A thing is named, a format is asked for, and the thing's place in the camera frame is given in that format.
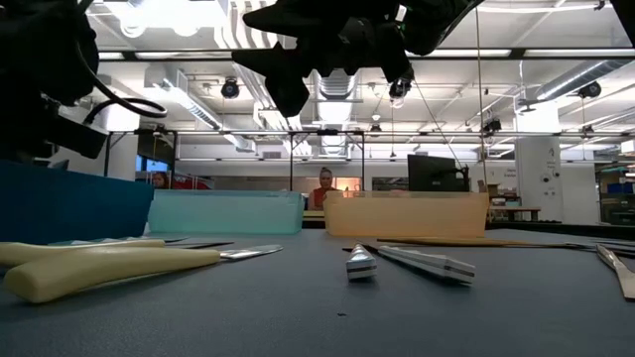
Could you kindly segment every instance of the teal container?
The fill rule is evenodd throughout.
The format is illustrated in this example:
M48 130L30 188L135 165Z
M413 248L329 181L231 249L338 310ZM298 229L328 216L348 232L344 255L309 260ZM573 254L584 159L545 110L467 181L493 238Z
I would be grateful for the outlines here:
M152 233L296 234L304 202L297 192L156 190Z

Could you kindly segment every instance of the knife blade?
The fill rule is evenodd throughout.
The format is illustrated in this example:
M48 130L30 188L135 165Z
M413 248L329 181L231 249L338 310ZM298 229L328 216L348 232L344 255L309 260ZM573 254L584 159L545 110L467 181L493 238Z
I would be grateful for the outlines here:
M615 271L624 298L635 299L635 273L622 263L617 256L601 244L597 245L597 255L609 268Z
M244 249L231 249L220 251L220 258L230 261L239 261L243 259L249 259L271 253L276 253L282 250L282 246L278 244L257 246Z

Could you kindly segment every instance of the blue container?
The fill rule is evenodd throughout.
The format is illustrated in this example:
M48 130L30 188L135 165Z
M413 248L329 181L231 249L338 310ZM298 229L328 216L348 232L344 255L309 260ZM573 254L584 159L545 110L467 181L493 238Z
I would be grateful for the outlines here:
M0 242L143 234L154 192L148 184L6 161L0 161L0 173Z
M157 190L153 233L296 234L303 199L297 192Z

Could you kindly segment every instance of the desk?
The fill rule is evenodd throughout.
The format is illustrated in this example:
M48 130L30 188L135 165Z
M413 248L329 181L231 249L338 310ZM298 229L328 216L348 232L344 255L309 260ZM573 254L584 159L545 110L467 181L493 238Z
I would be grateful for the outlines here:
M538 221L538 212L541 211L540 207L508 207L508 206L490 206L491 211L504 211L507 213L507 218L510 222L516 220L516 213L518 212L530 212L532 215L532 221Z
M589 242L515 230L488 238ZM417 248L476 266L472 287L377 259L375 283L346 278L346 240L323 230L228 237L284 250L137 279L32 306L0 288L10 356L630 356L635 304L594 253Z

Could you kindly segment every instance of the knife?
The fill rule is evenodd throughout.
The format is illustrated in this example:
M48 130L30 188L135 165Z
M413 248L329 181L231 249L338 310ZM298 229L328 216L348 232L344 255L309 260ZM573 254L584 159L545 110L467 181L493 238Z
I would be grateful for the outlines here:
M472 283L476 268L446 255L424 254L400 247L381 246L379 254L411 267L432 273L440 278L461 283Z
M33 303L61 298L103 283L271 254L282 246L218 252L172 248L94 247L31 261L7 272L5 288Z
M624 298L628 300L635 299L635 273L631 272L612 251L606 249L601 244L597 245L597 255L602 262L617 274L617 279L622 288Z
M355 244L346 261L349 280L371 278L377 275L375 258L361 244Z
M164 241L161 239L134 239L119 242L77 244L66 246L46 246L26 243L0 243L0 266L15 267L21 264L76 249L95 247L170 247L182 249L203 249L217 247L233 242L183 243L182 240Z

